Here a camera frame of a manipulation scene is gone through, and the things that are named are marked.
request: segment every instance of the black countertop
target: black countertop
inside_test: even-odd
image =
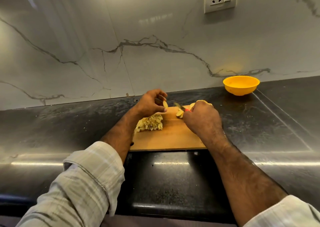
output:
[[[320,124],[313,105],[319,101],[320,89],[312,86],[317,82],[320,77],[266,82],[242,97],[221,87],[172,92],[168,104],[212,103],[242,152],[289,193],[320,209],[319,140],[313,137],[319,127],[312,125]],[[99,140],[137,99],[1,111],[0,215],[22,216],[48,191],[62,160]],[[207,150],[129,152],[124,166],[117,214],[235,223]]]

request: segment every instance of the knife blade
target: knife blade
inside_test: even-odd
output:
[[[180,104],[178,104],[177,102],[174,102],[174,105],[175,105],[175,106],[177,106],[178,108],[180,108],[183,112],[185,112],[185,111],[190,111],[189,109],[187,109],[187,108],[185,108],[185,107],[181,106],[181,105],[180,105]]]

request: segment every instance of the bowl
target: bowl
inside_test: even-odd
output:
[[[233,95],[243,96],[253,92],[260,81],[252,76],[231,76],[223,80],[226,90]]]

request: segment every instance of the rolled-up sleeve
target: rolled-up sleeve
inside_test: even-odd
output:
[[[253,217],[244,227],[320,227],[320,213],[310,204],[289,195]]]
[[[114,215],[125,180],[122,160],[104,142],[67,157],[62,172],[17,226],[100,226],[106,212]]]

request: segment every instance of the cutting board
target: cutting board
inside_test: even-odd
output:
[[[176,117],[178,110],[178,107],[169,107],[167,112],[161,113],[162,130],[136,132],[130,151],[205,149],[199,137]]]

